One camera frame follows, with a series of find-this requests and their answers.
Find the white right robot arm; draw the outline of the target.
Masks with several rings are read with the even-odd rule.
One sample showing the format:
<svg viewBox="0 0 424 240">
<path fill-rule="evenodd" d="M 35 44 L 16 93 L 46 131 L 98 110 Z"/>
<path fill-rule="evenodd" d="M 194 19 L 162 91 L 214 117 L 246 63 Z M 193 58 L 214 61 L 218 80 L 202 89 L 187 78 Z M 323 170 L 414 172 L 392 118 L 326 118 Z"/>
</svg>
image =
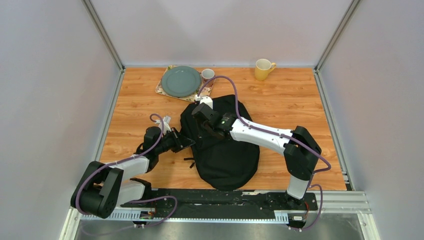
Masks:
<svg viewBox="0 0 424 240">
<path fill-rule="evenodd" d="M 293 210 L 305 203 L 305 193 L 321 157 L 321 148 L 302 126 L 294 130 L 274 128 L 252 122 L 238 113 L 221 114 L 206 103 L 197 105 L 191 115 L 197 124 L 217 138 L 230 138 L 261 146 L 284 157 L 290 180 L 285 203 Z"/>
</svg>

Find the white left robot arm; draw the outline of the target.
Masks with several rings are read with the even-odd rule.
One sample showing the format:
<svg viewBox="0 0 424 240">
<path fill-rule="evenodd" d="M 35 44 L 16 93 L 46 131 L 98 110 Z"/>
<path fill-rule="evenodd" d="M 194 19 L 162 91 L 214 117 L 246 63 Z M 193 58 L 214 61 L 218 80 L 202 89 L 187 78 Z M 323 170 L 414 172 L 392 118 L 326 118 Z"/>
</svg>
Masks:
<svg viewBox="0 0 424 240">
<path fill-rule="evenodd" d="M 153 201 L 152 184 L 137 176 L 150 172 L 158 163 L 159 155 L 167 151 L 178 153 L 195 144 L 174 127 L 163 131 L 149 127 L 143 142 L 125 161 L 88 164 L 74 193 L 70 205 L 82 214 L 105 219 L 115 207 L 135 202 L 148 207 Z"/>
</svg>

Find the black fabric student bag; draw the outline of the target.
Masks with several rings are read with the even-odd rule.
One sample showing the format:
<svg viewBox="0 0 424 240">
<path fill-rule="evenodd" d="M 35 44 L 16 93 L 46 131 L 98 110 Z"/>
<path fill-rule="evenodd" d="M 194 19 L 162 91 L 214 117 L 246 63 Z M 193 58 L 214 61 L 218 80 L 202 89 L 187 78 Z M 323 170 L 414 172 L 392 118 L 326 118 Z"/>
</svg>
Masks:
<svg viewBox="0 0 424 240">
<path fill-rule="evenodd" d="M 190 103 L 181 113 L 180 132 L 195 141 L 191 151 L 200 178 L 221 191 L 243 187 L 258 169 L 259 146 L 209 134 L 192 116 L 196 106 Z"/>
</svg>

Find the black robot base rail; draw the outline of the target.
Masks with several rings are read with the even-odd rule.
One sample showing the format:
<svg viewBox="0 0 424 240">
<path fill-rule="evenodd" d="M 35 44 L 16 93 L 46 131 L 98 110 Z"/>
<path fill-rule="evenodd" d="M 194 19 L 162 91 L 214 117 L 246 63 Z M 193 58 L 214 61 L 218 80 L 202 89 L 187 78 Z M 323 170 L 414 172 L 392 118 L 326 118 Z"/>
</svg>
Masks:
<svg viewBox="0 0 424 240">
<path fill-rule="evenodd" d="M 157 188 L 148 191 L 147 203 L 124 203 L 123 207 L 153 210 L 158 219 L 170 215 L 185 219 L 252 219 L 265 220 L 275 216 L 275 211 L 306 211 L 319 208 L 316 195 L 306 193 L 301 200 L 291 199 L 284 192 L 216 189 Z"/>
</svg>

